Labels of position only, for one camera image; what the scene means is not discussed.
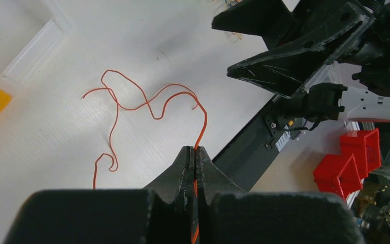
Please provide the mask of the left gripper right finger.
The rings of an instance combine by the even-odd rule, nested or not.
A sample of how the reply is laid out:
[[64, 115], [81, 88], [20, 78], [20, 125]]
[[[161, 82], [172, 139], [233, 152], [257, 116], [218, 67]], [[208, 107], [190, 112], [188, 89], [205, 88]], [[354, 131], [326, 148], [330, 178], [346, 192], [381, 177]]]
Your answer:
[[245, 192], [194, 151], [198, 225], [195, 243], [364, 243], [338, 196], [320, 192]]

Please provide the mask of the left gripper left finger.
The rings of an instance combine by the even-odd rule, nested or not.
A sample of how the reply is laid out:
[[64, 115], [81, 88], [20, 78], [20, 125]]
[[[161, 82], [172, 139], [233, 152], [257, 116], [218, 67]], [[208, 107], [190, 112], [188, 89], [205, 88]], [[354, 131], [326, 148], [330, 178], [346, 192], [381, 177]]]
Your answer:
[[35, 192], [4, 243], [194, 243], [193, 168], [194, 149], [184, 146], [142, 189]]

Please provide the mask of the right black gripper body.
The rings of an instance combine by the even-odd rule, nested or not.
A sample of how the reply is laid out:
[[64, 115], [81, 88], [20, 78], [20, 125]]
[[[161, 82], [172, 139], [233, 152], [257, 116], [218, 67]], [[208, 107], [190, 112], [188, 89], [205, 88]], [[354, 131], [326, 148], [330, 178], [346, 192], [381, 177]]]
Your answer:
[[360, 1], [373, 13], [374, 23], [336, 60], [357, 65], [361, 70], [353, 73], [370, 92], [390, 97], [390, 2]]

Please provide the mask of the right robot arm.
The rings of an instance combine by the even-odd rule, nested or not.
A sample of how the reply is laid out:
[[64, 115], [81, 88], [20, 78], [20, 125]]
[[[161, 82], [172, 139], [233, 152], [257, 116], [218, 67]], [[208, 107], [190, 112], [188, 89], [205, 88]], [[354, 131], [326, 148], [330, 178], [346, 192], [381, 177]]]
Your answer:
[[259, 36], [267, 51], [231, 65], [227, 75], [286, 99], [301, 97], [333, 63], [360, 66], [346, 80], [340, 119], [390, 121], [390, 2], [243, 1], [216, 15], [213, 29]]

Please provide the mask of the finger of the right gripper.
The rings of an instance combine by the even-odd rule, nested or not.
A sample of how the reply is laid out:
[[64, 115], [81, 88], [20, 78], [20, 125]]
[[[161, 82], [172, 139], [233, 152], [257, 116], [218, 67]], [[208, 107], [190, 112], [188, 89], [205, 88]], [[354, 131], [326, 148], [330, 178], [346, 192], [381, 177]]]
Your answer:
[[285, 42], [231, 65], [227, 75], [292, 97], [373, 24], [373, 14], [359, 2], [299, 1], [291, 11], [296, 26]]
[[281, 0], [242, 1], [211, 23], [216, 30], [259, 36], [269, 49], [282, 45], [295, 26], [295, 17]]

